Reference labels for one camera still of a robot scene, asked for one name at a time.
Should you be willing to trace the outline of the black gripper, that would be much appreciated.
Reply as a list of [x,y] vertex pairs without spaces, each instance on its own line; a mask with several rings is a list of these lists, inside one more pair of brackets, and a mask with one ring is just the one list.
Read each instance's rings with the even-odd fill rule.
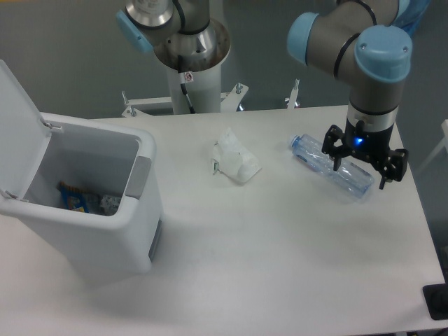
[[375,165],[374,168],[381,175],[379,189],[383,190],[386,183],[401,182],[408,165],[408,150],[391,150],[389,147],[392,131],[393,125],[380,132],[366,132],[347,120],[344,131],[336,125],[330,126],[321,151],[333,161],[334,171],[340,168],[342,159],[348,156]]

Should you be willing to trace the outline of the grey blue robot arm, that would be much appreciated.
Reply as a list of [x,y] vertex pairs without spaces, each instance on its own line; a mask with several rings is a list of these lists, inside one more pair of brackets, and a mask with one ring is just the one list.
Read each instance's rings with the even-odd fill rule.
[[[389,146],[411,66],[412,40],[394,25],[407,6],[339,1],[328,15],[301,14],[286,39],[295,60],[351,88],[345,127],[331,126],[323,139],[333,168],[350,156],[371,164],[382,183],[401,181],[407,171],[408,151]],[[220,111],[221,80],[202,74],[219,70],[230,39],[208,1],[127,1],[116,20],[137,50],[155,53],[168,70],[176,114]]]

